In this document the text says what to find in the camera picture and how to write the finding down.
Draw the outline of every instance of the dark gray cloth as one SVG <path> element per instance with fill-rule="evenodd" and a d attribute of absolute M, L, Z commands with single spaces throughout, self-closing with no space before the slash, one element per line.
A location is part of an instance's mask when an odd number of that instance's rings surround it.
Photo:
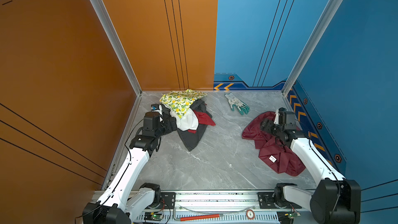
<path fill-rule="evenodd" d="M 206 110 L 205 102 L 201 99 L 194 101 L 190 108 L 197 112 L 206 112 L 212 118 L 211 114 Z M 192 151 L 202 139 L 206 128 L 206 124 L 199 124 L 196 133 L 188 132 L 188 130 L 181 131 L 180 129 L 177 129 L 177 132 L 188 151 Z"/>

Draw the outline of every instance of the marble surface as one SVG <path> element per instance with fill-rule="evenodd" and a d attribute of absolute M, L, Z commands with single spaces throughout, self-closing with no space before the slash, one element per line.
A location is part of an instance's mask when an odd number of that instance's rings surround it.
<path fill-rule="evenodd" d="M 203 98 L 216 126 L 206 129 L 198 146 L 188 152 L 176 131 L 163 136 L 159 152 L 152 154 L 133 190 L 145 182 L 159 184 L 163 190 L 273 189 L 282 182 L 306 189 L 316 187 L 307 169 L 297 177 L 274 172 L 258 157 L 254 141 L 241 138 L 244 128 L 256 116 L 286 107 L 281 92 L 233 92 L 250 107 L 243 116 L 231 111 L 224 94 L 211 92 Z M 161 96 L 162 93 L 142 94 L 134 125 Z"/>

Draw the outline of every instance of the orange wall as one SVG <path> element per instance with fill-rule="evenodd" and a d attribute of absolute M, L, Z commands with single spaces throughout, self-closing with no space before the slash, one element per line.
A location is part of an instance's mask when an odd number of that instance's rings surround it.
<path fill-rule="evenodd" d="M 89 0 L 8 1 L 0 0 L 2 222 L 73 223 L 101 188 L 135 94 Z"/>
<path fill-rule="evenodd" d="M 103 0 L 143 90 L 212 89 L 218 0 Z"/>

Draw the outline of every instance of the maroon garment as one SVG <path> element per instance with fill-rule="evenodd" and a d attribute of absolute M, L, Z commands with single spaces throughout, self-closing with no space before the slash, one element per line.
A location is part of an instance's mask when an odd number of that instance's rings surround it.
<path fill-rule="evenodd" d="M 206 113 L 206 112 L 198 112 L 193 110 L 195 113 L 196 117 L 198 118 L 199 124 L 207 124 L 210 126 L 215 126 L 216 123 L 211 119 L 211 117 Z"/>
<path fill-rule="evenodd" d="M 299 175 L 305 166 L 300 158 L 287 146 L 281 146 L 281 142 L 267 132 L 260 131 L 260 124 L 264 118 L 275 120 L 274 112 L 265 112 L 257 116 L 243 131 L 242 138 L 254 140 L 256 149 L 260 150 L 258 157 L 277 173 L 286 172 L 293 177 Z"/>

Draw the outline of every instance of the glove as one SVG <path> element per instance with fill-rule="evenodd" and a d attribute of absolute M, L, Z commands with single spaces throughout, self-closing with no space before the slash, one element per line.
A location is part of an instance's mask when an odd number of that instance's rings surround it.
<path fill-rule="evenodd" d="M 240 112 L 241 115 L 243 113 L 248 113 L 250 108 L 240 99 L 236 98 L 235 95 L 232 93 L 226 94 L 225 97 L 228 99 L 229 105 L 231 106 L 231 110 L 234 111 L 234 106 L 236 106 L 237 110 Z"/>

